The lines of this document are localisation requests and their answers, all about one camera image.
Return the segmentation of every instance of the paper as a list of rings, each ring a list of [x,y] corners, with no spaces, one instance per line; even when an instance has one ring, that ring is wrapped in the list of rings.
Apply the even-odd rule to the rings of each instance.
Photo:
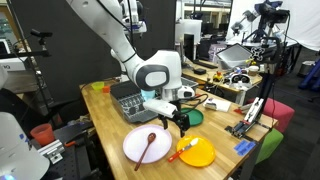
[[[215,103],[217,107],[217,111],[222,111],[222,112],[228,112],[229,107],[231,105],[231,102],[229,101],[223,101],[219,99],[213,99],[213,98],[208,98],[204,103],[203,106],[205,107],[206,103]]]

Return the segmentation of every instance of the small robot arm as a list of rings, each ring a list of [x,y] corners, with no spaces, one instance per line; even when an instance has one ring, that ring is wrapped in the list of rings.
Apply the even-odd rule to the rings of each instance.
[[[67,1],[78,16],[110,45],[111,54],[120,62],[122,71],[125,68],[128,78],[133,83],[145,91],[161,88],[161,100],[150,99],[143,104],[144,107],[174,119],[177,111],[180,110],[175,103],[195,95],[191,87],[182,86],[179,53],[159,50],[150,59],[144,61],[126,38],[125,29],[131,28],[125,27],[122,23],[122,8],[117,0]],[[124,0],[122,3],[135,4],[136,2]],[[138,21],[134,16],[130,19],[133,22]],[[183,123],[181,125],[177,122],[176,124],[183,131],[190,126],[190,124],[189,126]]]

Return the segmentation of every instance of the green chair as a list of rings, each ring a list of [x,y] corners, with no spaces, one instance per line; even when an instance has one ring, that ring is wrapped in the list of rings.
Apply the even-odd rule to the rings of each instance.
[[[276,150],[282,140],[283,134],[276,129],[272,129],[272,131],[267,134],[262,143],[262,147],[260,149],[256,164],[268,159],[274,152],[274,150]]]

